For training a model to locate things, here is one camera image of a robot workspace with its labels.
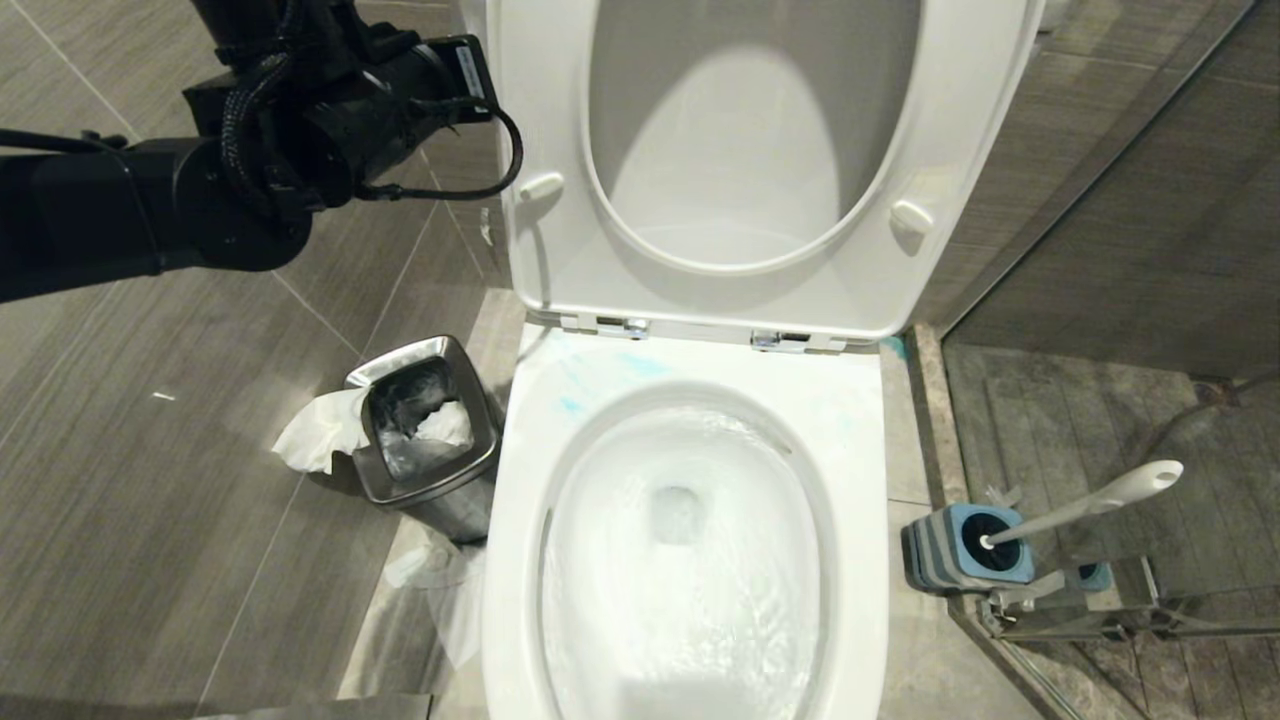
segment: toilet seat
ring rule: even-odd
[[[803,717],[874,717],[888,616],[878,355],[771,355],[669,338],[625,342],[534,323],[524,329],[488,544],[483,660],[490,717],[564,720],[543,647],[545,610],[531,601],[540,596],[548,523],[563,502],[558,493],[566,478],[557,468],[566,454],[581,450],[575,438],[602,413],[621,407],[626,416],[636,398],[672,387],[709,388],[765,409],[786,433],[783,442],[810,461],[805,492],[827,587],[824,642]]]
[[[512,282],[532,310],[488,546],[481,639],[493,720],[650,720],[691,707],[699,720],[722,720],[698,701],[726,698],[723,710],[750,694],[730,662],[718,676],[680,679],[692,703],[645,697],[636,710],[613,689],[634,660],[625,643],[575,655],[564,650],[571,641],[547,637],[607,632],[604,601],[571,609],[580,625],[541,602],[544,582],[604,569],[599,553],[575,550],[593,533],[613,537],[593,525],[594,501],[580,495],[609,482],[593,462],[622,436],[602,428],[644,441],[645,428],[660,427],[645,415],[653,402],[680,409],[690,398],[765,446],[760,438],[783,438],[773,445],[788,452],[744,447],[803,489],[778,495],[780,507],[808,501],[813,532],[790,538],[787,552],[797,562],[817,555],[818,570],[795,582],[820,577],[812,580],[820,603],[813,611],[797,600],[805,593],[785,588],[782,615],[799,628],[787,637],[808,637],[809,614],[820,628],[812,662],[804,642],[785,653],[795,660],[786,676],[805,692],[780,691],[795,701],[781,716],[876,716],[888,547],[879,363],[868,348],[902,328],[937,263],[1042,6],[489,0],[489,65],[525,136],[525,169],[502,201]],[[724,437],[708,437],[709,452],[732,452]],[[677,445],[667,447],[684,451]],[[662,454],[652,442],[626,447]],[[718,492],[677,486],[658,489],[677,491],[676,511],[692,515],[701,496],[680,491]],[[617,511],[598,507],[605,519]],[[799,518],[808,528],[795,507],[763,515],[772,527]],[[791,577],[744,573],[774,587]],[[728,601],[713,610],[736,611]],[[749,662],[754,646],[742,647]],[[646,692],[645,678],[667,670],[634,674]],[[596,689],[577,692],[586,687]]]

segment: toilet brush holder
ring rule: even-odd
[[[1036,579],[1027,541],[986,548],[980,538],[1021,524],[1007,507],[950,505],[902,530],[902,552],[913,587],[925,592],[983,592]]]

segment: flushing water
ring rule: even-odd
[[[791,720],[814,673],[818,542],[792,450],[712,406],[604,430],[548,532],[541,625],[564,720]]]

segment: toilet bowl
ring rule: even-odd
[[[959,219],[1039,12],[489,3],[530,307],[488,544],[490,717],[876,716],[874,343]]]

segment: gray wall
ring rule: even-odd
[[[1266,0],[954,337],[1224,377],[1275,368],[1277,38]]]
[[[1164,104],[1249,0],[1076,0],[1023,76],[914,320],[947,328]]]
[[[443,6],[362,12],[448,27]],[[0,3],[0,127],[189,135],[179,91],[220,69],[183,0]],[[278,273],[0,305],[0,716],[332,697],[396,519],[268,448],[361,357],[465,338],[484,279],[449,209],[404,201],[326,213]]]

